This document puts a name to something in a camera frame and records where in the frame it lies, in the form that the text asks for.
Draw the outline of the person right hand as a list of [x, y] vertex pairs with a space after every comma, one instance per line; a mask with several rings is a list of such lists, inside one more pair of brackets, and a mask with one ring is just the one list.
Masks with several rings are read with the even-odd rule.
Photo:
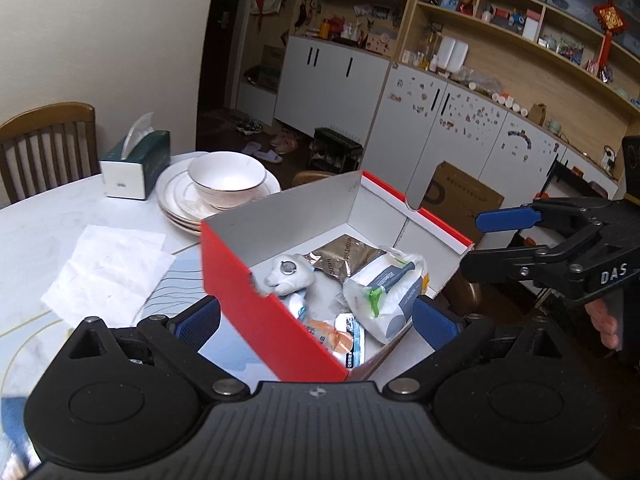
[[620, 300], [613, 295], [593, 300], [586, 304], [585, 310], [605, 348], [612, 351], [622, 350], [623, 315]]

